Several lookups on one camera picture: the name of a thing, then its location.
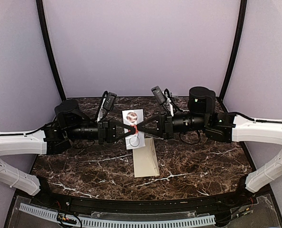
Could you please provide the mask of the white sticker sheet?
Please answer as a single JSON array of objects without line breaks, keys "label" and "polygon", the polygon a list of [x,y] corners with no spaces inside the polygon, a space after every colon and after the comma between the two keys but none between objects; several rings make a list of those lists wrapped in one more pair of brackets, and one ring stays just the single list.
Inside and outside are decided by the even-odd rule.
[{"label": "white sticker sheet", "polygon": [[133,150],[145,147],[145,134],[137,129],[137,125],[144,120],[143,109],[123,110],[123,124],[135,128],[136,132],[125,138],[126,149]]}]

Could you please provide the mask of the cream paper envelope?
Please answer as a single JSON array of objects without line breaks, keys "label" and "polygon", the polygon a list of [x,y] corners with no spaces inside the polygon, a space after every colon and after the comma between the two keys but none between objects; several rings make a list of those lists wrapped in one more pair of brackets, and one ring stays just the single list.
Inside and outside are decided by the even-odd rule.
[{"label": "cream paper envelope", "polygon": [[160,175],[154,139],[145,138],[145,144],[145,147],[133,149],[135,178]]}]

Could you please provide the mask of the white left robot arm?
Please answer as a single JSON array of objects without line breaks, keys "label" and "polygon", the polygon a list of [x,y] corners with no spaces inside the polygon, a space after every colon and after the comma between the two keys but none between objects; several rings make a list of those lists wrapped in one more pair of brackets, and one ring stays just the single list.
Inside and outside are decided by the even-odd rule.
[{"label": "white left robot arm", "polygon": [[98,121],[83,113],[77,100],[66,100],[55,107],[56,119],[43,127],[26,132],[0,132],[0,182],[35,196],[45,207],[56,197],[49,192],[44,178],[25,173],[1,159],[5,155],[56,155],[71,148],[75,140],[113,143],[136,133],[136,128],[115,120]]}]

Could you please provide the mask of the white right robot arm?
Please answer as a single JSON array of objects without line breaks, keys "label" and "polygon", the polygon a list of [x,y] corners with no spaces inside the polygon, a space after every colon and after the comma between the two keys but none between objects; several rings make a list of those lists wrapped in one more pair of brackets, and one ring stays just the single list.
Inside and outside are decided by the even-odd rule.
[{"label": "white right robot arm", "polygon": [[[217,142],[259,142],[282,146],[282,120],[251,118],[238,112],[217,113],[215,92],[196,86],[189,90],[187,113],[157,114],[137,124],[140,132],[164,139],[175,133],[202,131],[208,139]],[[258,170],[240,178],[231,202],[243,205],[250,194],[282,176],[282,149]]]}]

